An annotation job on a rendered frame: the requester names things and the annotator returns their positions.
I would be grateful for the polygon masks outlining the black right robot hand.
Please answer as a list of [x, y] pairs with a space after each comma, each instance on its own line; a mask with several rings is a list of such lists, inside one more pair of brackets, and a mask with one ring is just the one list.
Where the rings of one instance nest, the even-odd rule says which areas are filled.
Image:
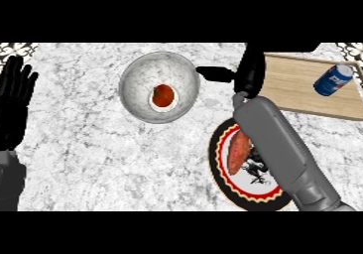
[[235, 92], [252, 99], [261, 92], [266, 79], [266, 53], [308, 53], [319, 42], [248, 42], [236, 71], [221, 66], [198, 66], [196, 71], [208, 81], [235, 83]]

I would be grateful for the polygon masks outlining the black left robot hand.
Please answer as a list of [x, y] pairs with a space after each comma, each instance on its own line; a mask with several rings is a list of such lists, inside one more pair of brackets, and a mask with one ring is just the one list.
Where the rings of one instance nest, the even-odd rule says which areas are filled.
[[23, 58], [12, 56], [0, 73], [0, 151], [22, 143], [37, 78]]

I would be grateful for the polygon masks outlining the red tomato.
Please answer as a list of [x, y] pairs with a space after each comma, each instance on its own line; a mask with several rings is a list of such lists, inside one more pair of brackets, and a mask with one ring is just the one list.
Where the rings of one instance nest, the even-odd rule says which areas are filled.
[[167, 107], [174, 101], [174, 91], [167, 84], [159, 84], [153, 88], [152, 103], [158, 107]]

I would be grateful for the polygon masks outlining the white marble bowl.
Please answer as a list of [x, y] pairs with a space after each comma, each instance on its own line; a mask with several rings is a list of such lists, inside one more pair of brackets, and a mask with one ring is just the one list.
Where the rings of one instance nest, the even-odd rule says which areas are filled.
[[[153, 88], [158, 85], [167, 85], [174, 92], [174, 100], [165, 107], [159, 107], [152, 101]], [[168, 123], [192, 108], [199, 86], [199, 74], [183, 56], [171, 52], [146, 54], [133, 61], [121, 75], [121, 104], [142, 121], [153, 124]]]

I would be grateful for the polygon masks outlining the black red rimmed plate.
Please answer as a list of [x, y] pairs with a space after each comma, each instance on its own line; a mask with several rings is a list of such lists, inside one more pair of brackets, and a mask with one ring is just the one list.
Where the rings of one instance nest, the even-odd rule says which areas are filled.
[[209, 141], [209, 168], [217, 186], [232, 203], [246, 211], [282, 210], [291, 197], [282, 191], [254, 144], [235, 175], [229, 173], [232, 138], [240, 131], [233, 118], [214, 131]]

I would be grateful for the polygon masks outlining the pale wooden cutting board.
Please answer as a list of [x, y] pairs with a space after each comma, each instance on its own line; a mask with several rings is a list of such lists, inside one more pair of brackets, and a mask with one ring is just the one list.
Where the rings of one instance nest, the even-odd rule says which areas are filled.
[[363, 121], [363, 99], [354, 81], [331, 95], [322, 96], [313, 84], [328, 69], [347, 64], [357, 71], [363, 84], [363, 71], [357, 62], [338, 62], [266, 54], [267, 73], [261, 96], [282, 110]]

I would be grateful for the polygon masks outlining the blue soda can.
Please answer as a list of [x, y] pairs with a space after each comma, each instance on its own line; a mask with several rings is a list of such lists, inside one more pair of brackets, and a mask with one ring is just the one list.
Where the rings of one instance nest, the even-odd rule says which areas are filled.
[[353, 68], [347, 64], [333, 65], [313, 84], [322, 96], [331, 96], [353, 79]]

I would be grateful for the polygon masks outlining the orange sweet potato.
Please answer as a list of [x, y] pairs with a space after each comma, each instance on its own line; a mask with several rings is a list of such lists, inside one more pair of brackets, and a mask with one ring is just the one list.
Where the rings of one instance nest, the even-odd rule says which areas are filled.
[[242, 131], [237, 131], [229, 147], [229, 156], [227, 156], [227, 167], [229, 174], [233, 176], [246, 160], [251, 151], [251, 140], [249, 137], [243, 134]]

